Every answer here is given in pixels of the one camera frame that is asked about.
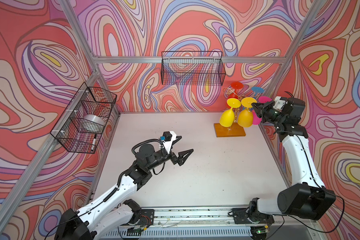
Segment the yellow wine glass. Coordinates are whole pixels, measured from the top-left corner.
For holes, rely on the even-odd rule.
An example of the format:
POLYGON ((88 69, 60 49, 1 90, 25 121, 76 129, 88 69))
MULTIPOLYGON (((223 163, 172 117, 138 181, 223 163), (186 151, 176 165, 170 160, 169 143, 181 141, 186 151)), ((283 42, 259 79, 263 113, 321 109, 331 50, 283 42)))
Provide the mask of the yellow wine glass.
POLYGON ((236 98, 229 98, 227 100, 229 108, 225 110, 220 118, 220 125, 225 128, 230 128, 235 121, 234 109, 241 106, 241 102, 236 98))
POLYGON ((253 108, 252 104, 257 103, 257 100, 252 97, 246 97, 241 100, 243 110, 239 114, 238 124, 243 128, 248 128, 253 124, 253 113, 251 109, 253 108))

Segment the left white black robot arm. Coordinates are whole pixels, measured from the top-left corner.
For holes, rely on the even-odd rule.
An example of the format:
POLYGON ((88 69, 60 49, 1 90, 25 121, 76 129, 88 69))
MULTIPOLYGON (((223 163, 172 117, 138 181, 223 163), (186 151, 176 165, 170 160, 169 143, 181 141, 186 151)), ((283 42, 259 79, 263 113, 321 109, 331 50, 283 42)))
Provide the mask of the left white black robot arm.
POLYGON ((152 176, 155 168, 167 161, 182 166, 193 150, 175 154, 173 145, 181 140, 175 132, 164 132, 158 139, 149 139, 132 147, 136 158, 123 171, 117 183, 89 204, 74 211, 68 209, 54 228, 56 240, 99 240, 121 225, 142 225, 141 207, 130 196, 140 190, 152 176))

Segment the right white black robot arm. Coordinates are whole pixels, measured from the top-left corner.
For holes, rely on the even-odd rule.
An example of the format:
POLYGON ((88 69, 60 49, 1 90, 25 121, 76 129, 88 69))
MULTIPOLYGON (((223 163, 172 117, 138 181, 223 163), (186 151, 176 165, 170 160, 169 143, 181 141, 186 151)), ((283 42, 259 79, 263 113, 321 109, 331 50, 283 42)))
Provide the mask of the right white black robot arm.
POLYGON ((290 97, 276 97, 266 103, 251 103, 262 123, 274 126, 287 154, 292 185, 270 199, 254 198, 247 209, 248 219, 263 216, 287 216, 301 222, 318 221, 343 198, 326 188, 309 150, 309 135, 299 124, 306 103, 290 97))

